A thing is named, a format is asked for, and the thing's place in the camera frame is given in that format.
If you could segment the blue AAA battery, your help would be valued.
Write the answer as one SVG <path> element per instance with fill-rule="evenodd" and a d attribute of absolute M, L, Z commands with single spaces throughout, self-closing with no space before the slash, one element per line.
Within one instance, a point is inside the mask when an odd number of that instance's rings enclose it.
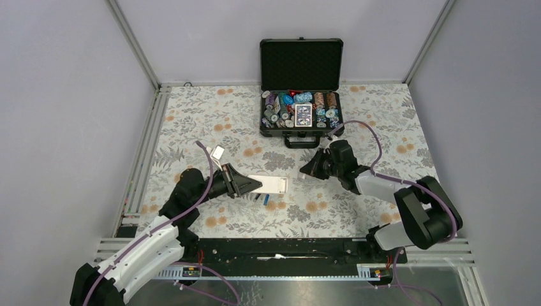
<path fill-rule="evenodd" d="M 267 206 L 267 205 L 268 205 L 269 198 L 270 198 L 270 194 L 266 194 L 266 195 L 265 195 L 265 198 L 264 198 L 264 202 L 263 202 L 263 205 L 264 205 L 264 206 Z"/>

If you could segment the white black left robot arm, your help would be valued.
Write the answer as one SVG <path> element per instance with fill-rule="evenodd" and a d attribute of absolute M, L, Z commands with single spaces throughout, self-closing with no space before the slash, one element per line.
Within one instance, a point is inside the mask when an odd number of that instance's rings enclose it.
<path fill-rule="evenodd" d="M 76 274 L 70 305 L 127 305 L 135 293 L 168 265 L 189 262 L 198 253 L 198 236 L 189 227 L 197 207 L 222 195 L 236 198 L 263 186 L 230 164 L 204 177 L 198 169 L 181 173 L 158 215 L 120 251 L 96 266 L 88 263 Z"/>

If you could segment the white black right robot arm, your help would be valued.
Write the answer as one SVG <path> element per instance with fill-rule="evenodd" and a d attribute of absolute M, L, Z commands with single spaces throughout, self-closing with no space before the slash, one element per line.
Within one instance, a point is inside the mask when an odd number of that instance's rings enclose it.
<path fill-rule="evenodd" d="M 381 263 L 391 250 L 414 245 L 426 250 L 453 239 L 463 220 L 440 183 L 431 176 L 414 182 L 376 173 L 361 165 L 346 140 L 319 148 L 300 173 L 320 180 L 335 177 L 354 194 L 372 196 L 399 210 L 400 221 L 376 226 L 367 235 L 367 257 Z"/>

